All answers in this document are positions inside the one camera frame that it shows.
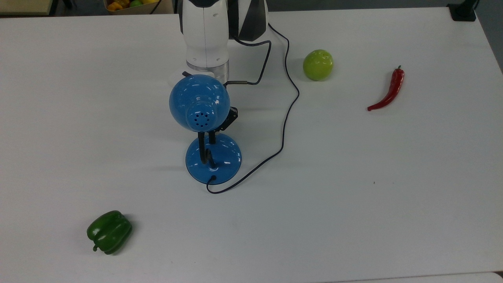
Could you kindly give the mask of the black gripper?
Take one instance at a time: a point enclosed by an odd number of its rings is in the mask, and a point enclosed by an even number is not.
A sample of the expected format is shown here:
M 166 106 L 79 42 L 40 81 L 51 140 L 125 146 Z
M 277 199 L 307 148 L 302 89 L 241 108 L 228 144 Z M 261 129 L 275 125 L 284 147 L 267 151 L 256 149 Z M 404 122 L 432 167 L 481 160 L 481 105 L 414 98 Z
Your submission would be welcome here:
M 238 118 L 238 109 L 236 107 L 230 107 L 228 116 L 225 118 L 224 122 L 219 126 L 220 131 L 226 130 L 237 118 Z M 209 144 L 216 144 L 216 131 L 208 132 L 208 141 Z

